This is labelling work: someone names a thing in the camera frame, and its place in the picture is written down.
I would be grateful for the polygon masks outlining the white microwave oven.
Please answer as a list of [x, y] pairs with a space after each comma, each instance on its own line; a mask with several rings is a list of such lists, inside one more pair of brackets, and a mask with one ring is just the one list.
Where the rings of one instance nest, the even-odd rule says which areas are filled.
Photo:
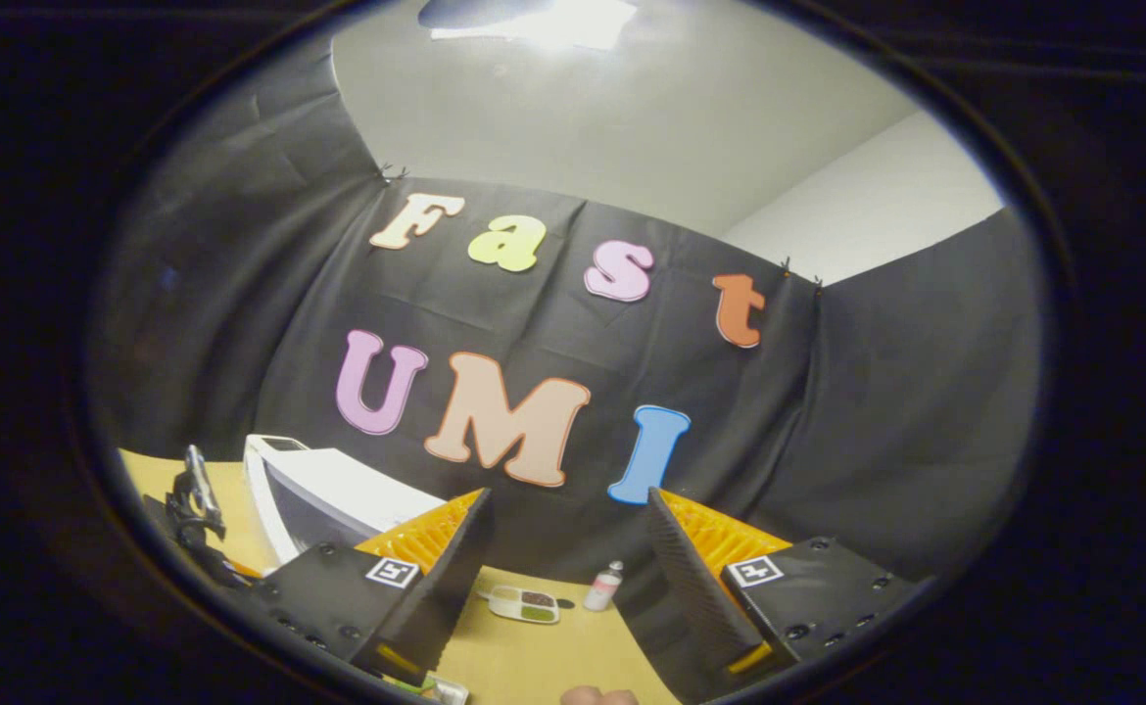
[[243, 470], [278, 565], [323, 541], [359, 545], [445, 503], [335, 447], [243, 456]]

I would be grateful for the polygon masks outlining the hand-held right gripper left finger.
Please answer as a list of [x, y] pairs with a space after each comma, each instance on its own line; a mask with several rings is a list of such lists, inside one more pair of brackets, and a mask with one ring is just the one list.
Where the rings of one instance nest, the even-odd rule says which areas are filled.
[[256, 612], [375, 677], [421, 686], [452, 641], [496, 530], [479, 488], [351, 547], [320, 541], [250, 589]]

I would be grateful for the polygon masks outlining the plate of green vegetables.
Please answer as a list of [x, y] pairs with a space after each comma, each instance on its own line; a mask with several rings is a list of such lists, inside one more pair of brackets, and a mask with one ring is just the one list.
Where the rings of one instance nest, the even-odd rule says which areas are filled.
[[419, 686], [399, 682], [398, 687], [422, 697], [422, 699], [439, 702], [440, 705], [470, 704], [471, 695], [465, 686], [460, 686], [460, 683], [442, 677], [434, 677], [433, 674], [426, 674]]

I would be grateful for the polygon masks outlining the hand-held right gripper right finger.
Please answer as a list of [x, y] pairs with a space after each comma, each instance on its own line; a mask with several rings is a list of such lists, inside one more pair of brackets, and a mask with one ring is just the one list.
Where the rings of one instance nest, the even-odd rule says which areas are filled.
[[776, 533], [659, 487], [645, 527], [698, 664], [731, 690], [835, 659], [919, 594], [917, 573], [837, 533]]

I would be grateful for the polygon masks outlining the white divided condiment dish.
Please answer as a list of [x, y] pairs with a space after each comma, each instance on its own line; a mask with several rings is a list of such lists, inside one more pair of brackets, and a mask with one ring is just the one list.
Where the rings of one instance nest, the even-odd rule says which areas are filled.
[[501, 619], [518, 622], [559, 624], [562, 612], [558, 601], [550, 594], [507, 585], [493, 585], [476, 590], [488, 610]]

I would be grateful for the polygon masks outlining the small bottle with pink label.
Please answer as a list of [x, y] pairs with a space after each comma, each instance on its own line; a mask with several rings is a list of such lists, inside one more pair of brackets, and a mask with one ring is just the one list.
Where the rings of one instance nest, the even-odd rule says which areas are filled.
[[591, 612], [607, 611], [612, 601], [617, 597], [617, 592], [623, 582], [625, 563], [621, 559], [613, 559], [607, 567], [601, 570], [592, 580], [583, 598], [584, 610]]

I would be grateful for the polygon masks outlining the black backdrop cloth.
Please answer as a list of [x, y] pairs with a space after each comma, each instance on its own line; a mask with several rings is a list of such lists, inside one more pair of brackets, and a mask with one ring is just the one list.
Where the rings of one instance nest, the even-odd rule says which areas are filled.
[[818, 287], [595, 201], [386, 183], [319, 49], [225, 89], [134, 193], [91, 393], [126, 451], [276, 433], [437, 496], [487, 487], [501, 570], [621, 558], [639, 589], [628, 478], [923, 579], [1021, 485], [1041, 289], [1006, 212]]

